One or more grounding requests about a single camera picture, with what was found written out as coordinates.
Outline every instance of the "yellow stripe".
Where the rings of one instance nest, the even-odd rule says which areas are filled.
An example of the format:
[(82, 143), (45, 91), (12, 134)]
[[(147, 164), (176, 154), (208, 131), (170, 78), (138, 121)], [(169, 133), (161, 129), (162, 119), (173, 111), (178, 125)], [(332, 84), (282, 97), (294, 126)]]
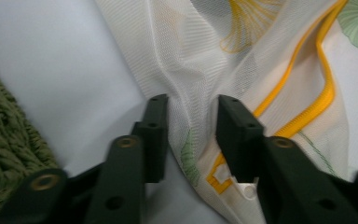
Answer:
[(307, 109), (297, 115), (294, 119), (288, 122), (286, 125), (281, 127), (279, 131), (275, 133), (277, 136), (281, 137), (292, 137), (298, 133), (301, 129), (307, 126), (310, 122), (316, 119), (320, 114), (322, 114), (327, 107), (329, 107), (336, 96), (335, 86), (333, 75), (324, 55), (324, 50), (322, 47), (322, 42), (329, 31), (331, 25), (336, 19), (340, 10), (345, 7), (347, 0), (339, 1), (334, 5), (334, 10), (328, 14), (325, 21), (322, 24), (321, 29), (319, 30), (316, 36), (316, 50), (318, 52), (319, 60), (321, 61), (322, 68), (324, 70), (324, 89), (318, 98), (310, 105)]
[[(283, 74), (280, 82), (254, 112), (255, 117), (259, 117), (267, 109), (267, 107), (269, 107), (269, 105), (272, 103), (272, 101), (277, 97), (277, 95), (281, 91), (282, 87), (286, 83), (287, 78), (289, 78), (289, 76), (290, 76), (290, 73), (292, 71), (293, 65), (296, 60), (296, 56), (297, 56), (298, 52), (300, 51), (302, 45), (304, 44), (304, 41), (310, 35), (310, 32), (315, 28), (315, 26), (323, 18), (325, 18), (327, 16), (325, 18), (325, 21), (324, 21), (320, 31), (317, 34), (317, 37), (316, 37), (316, 49), (317, 49), (318, 56), (321, 61), (324, 73), (325, 73), (324, 90), (322, 91), (322, 93), (319, 95), (319, 97), (316, 99), (316, 101), (312, 105), (310, 105), (306, 110), (304, 110), (297, 117), (292, 119), (289, 123), (284, 125), (279, 131), (277, 131), (275, 133), (275, 135), (284, 136), (284, 137), (293, 136), (295, 133), (297, 133), (303, 127), (305, 127), (307, 124), (309, 124), (311, 121), (316, 119), (333, 102), (334, 97), (335, 97), (335, 88), (334, 88), (331, 69), (328, 65), (328, 61), (324, 55), (324, 51), (322, 48), (322, 42), (323, 42), (324, 37), (326, 36), (328, 30), (330, 29), (331, 25), (333, 24), (337, 14), (345, 6), (346, 3), (347, 3), (347, 0), (338, 0), (334, 5), (332, 5), (330, 8), (328, 8), (321, 17), (319, 17), (312, 24), (312, 26), (309, 28), (309, 30), (303, 35), (303, 37), (298, 42), (298, 44), (295, 48), (295, 51), (293, 53), (293, 56), (291, 58), (291, 61), (288, 65), (285, 73)], [(211, 172), (208, 174), (208, 176), (206, 178), (206, 180), (210, 183), (210, 185), (219, 194), (223, 193), (230, 185), (232, 185), (231, 179), (228, 179), (224, 183), (220, 184), (217, 181), (217, 179), (213, 176), (217, 167), (224, 163), (226, 163), (226, 160), (224, 159), (223, 154), (220, 152), (214, 162)]]
[(255, 117), (260, 117), (266, 109), (271, 105), (272, 101), (278, 96), (279, 92), (282, 90), (284, 84), (286, 83), (287, 79), (290, 76), (290, 73), (292, 72), (292, 68), (295, 64), (295, 60), (297, 57), (297, 54), (300, 52), (301, 47), (303, 46), (305, 40), (308, 38), (312, 30), (321, 22), (321, 20), (326, 17), (327, 14), (333, 11), (334, 8), (339, 7), (340, 4), (346, 4), (346, 0), (344, 1), (338, 1), (334, 5), (332, 5), (327, 11), (325, 11), (322, 16), (320, 16), (308, 29), (308, 31), (302, 36), (300, 41), (298, 42), (295, 51), (293, 53), (292, 58), (290, 59), (289, 65), (286, 68), (286, 71), (284, 72), (281, 80), (278, 82), (278, 84), (275, 86), (275, 88), (269, 93), (269, 95), (264, 99), (264, 101), (257, 107), (257, 109), (254, 112)]
[(216, 170), (217, 170), (217, 167), (222, 164), (226, 164), (226, 159), (223, 156), (223, 154), (220, 153), (217, 156), (216, 160), (214, 161), (214, 165), (213, 165), (211, 172), (206, 177), (206, 180), (208, 181), (208, 183), (214, 188), (214, 190), (216, 190), (216, 192), (218, 194), (223, 193), (230, 185), (232, 185), (231, 179), (227, 179), (225, 182), (220, 184), (220, 182), (217, 180), (217, 178), (213, 176), (214, 172), (216, 172)]

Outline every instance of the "brass grommet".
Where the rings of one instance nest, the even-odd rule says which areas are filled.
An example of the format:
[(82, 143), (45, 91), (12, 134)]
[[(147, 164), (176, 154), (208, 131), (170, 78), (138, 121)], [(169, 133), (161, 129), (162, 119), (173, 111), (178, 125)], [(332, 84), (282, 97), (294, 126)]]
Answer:
[(275, 138), (272, 140), (272, 143), (275, 144), (277, 147), (292, 147), (293, 143), (287, 139), (284, 138)]
[(119, 147), (133, 147), (136, 145), (136, 140), (133, 138), (121, 138), (117, 141), (117, 145)]
[(51, 189), (57, 185), (59, 180), (58, 175), (41, 175), (31, 182), (31, 189), (35, 191)]

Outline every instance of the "green leaf print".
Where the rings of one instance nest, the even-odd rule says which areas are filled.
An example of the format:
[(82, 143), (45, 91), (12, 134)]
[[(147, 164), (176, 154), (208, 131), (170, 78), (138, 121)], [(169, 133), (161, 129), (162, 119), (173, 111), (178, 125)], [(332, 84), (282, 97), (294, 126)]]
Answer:
[(331, 166), (330, 162), (327, 160), (327, 158), (322, 154), (321, 150), (319, 150), (315, 144), (310, 140), (309, 137), (305, 135), (303, 131), (298, 132), (298, 134), (304, 138), (308, 144), (312, 147), (313, 151), (316, 152), (316, 154), (319, 155), (319, 157), (324, 161), (324, 164), (327, 166), (327, 169), (329, 170), (330, 175), (337, 176), (336, 172), (334, 171), (333, 167)]
[(338, 15), (342, 32), (358, 48), (358, 0), (350, 0)]
[(182, 148), (180, 159), (185, 175), (189, 179), (191, 185), (196, 187), (199, 184), (200, 171), (196, 166), (196, 159), (194, 158), (193, 146), (191, 142), (192, 135), (190, 130), (187, 134), (185, 145)]

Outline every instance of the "green knitted fabric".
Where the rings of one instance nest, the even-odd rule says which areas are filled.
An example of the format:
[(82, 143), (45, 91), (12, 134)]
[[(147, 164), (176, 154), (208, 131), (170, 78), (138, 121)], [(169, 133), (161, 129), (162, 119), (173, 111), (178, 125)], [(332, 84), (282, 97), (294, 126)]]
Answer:
[(24, 177), (53, 167), (47, 144), (0, 82), (0, 208)]

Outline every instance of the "screw hole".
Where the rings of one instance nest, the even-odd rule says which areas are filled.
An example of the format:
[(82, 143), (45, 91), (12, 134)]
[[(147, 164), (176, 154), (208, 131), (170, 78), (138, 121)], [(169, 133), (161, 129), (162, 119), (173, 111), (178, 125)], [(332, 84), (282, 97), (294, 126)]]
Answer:
[(148, 126), (150, 128), (157, 128), (158, 125), (157, 125), (157, 123), (149, 123)]
[(293, 146), (292, 142), (290, 142), (289, 140), (284, 139), (284, 138), (275, 138), (274, 140), (272, 140), (272, 142), (277, 147), (292, 147)]
[(136, 144), (136, 140), (133, 138), (121, 138), (120, 140), (118, 140), (117, 145), (119, 147), (132, 147)]
[(57, 185), (59, 180), (58, 175), (41, 175), (31, 183), (31, 188), (35, 191), (51, 189)]
[(321, 199), (318, 201), (318, 204), (324, 209), (331, 210), (331, 211), (337, 208), (336, 204), (330, 199)]
[(117, 210), (119, 209), (124, 203), (124, 199), (122, 197), (112, 197), (106, 200), (105, 207), (109, 210)]

